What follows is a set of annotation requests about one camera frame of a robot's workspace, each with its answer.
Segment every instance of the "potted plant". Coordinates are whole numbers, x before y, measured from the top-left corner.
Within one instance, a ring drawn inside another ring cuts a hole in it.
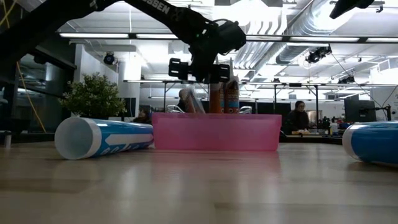
[[[83,76],[83,82],[68,82],[70,88],[60,100],[63,107],[75,115],[95,119],[108,119],[126,111],[116,83],[99,72]]]

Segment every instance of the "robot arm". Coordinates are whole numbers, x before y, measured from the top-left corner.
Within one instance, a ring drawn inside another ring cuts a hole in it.
[[[118,1],[120,0],[46,0],[0,35],[0,42],[4,43],[0,46],[0,66],[15,63],[66,22],[102,11]],[[173,68],[170,74],[180,79],[186,79],[187,73],[191,73],[199,82],[225,81],[215,71],[215,57],[217,54],[238,50],[246,43],[246,35],[237,22],[212,22],[198,12],[175,7],[164,0],[125,1],[165,24],[177,38],[190,46],[191,65],[176,64],[175,59],[170,61]]]

